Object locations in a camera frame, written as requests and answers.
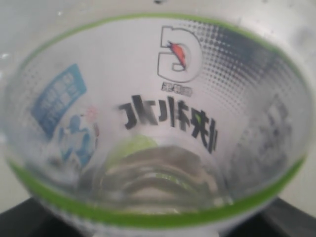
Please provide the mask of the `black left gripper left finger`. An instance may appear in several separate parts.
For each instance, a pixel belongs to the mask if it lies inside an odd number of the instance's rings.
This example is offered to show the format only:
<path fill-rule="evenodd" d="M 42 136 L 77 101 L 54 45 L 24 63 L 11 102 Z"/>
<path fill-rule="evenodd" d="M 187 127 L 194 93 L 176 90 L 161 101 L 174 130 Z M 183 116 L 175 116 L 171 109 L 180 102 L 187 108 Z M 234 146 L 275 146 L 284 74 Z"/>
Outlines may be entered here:
<path fill-rule="evenodd" d="M 33 198 L 0 214 L 2 237 L 80 237 L 81 233 L 64 223 Z"/>

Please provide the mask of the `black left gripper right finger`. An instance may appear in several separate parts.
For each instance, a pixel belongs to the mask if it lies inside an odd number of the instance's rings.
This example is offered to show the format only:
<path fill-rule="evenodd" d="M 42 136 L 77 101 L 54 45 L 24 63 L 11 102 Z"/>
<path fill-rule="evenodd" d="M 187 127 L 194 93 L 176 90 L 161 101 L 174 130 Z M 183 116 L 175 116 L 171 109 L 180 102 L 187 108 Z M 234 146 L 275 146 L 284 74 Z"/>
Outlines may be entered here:
<path fill-rule="evenodd" d="M 232 237 L 316 237 L 316 219 L 282 199 L 231 232 Z"/>

